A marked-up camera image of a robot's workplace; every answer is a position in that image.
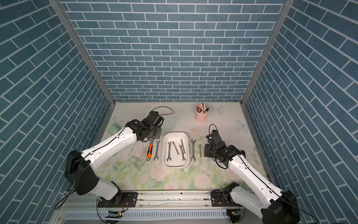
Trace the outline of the orange handled adjustable wrench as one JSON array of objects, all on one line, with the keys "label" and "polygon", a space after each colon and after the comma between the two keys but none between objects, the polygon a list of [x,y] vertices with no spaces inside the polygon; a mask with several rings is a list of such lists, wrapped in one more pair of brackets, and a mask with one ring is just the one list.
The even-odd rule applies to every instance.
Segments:
[{"label": "orange handled adjustable wrench", "polygon": [[154,143],[154,138],[150,138],[150,145],[148,147],[147,156],[146,156],[147,161],[151,160],[152,151],[153,151],[153,143]]}]

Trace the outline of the silver combination wrench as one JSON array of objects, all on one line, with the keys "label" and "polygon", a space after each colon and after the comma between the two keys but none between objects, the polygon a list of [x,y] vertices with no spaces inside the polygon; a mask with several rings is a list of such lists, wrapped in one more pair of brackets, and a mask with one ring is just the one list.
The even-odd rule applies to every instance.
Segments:
[{"label": "silver combination wrench", "polygon": [[156,141],[156,151],[155,151],[155,157],[154,157],[154,161],[158,160],[158,149],[159,149],[159,145],[160,145],[160,140]]}]

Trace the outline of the large silver open-end wrench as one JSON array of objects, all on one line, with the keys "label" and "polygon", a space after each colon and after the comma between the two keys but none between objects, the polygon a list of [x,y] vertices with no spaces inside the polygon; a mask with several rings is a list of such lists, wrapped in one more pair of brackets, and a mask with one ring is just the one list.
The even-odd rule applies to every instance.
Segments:
[{"label": "large silver open-end wrench", "polygon": [[190,158],[191,162],[196,161],[196,158],[195,158],[195,143],[196,143],[196,139],[191,139],[191,144],[192,144],[192,156]]}]

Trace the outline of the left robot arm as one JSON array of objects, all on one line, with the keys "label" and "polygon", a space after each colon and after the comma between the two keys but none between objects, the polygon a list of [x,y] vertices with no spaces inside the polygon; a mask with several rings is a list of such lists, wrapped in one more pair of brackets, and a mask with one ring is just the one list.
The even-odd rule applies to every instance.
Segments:
[{"label": "left robot arm", "polygon": [[105,141],[81,152],[71,151],[67,155],[65,178],[78,195],[92,194],[109,201],[119,197],[120,187],[100,178],[95,171],[124,147],[159,137],[163,122],[164,118],[157,111],[150,111],[142,121],[127,122],[124,128]]}]

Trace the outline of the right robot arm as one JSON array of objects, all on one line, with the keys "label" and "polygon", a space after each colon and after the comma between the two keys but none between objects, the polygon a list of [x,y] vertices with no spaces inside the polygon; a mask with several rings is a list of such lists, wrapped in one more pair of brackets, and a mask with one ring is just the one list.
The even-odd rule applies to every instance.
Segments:
[{"label": "right robot arm", "polygon": [[300,214],[296,196],[291,191],[282,191],[264,178],[249,164],[245,152],[235,146],[226,146],[219,132],[213,130],[206,136],[204,156],[223,163],[227,169],[237,174],[252,189],[246,191],[238,183],[232,182],[223,190],[212,191],[213,206],[243,206],[261,218],[265,224],[297,224]]}]

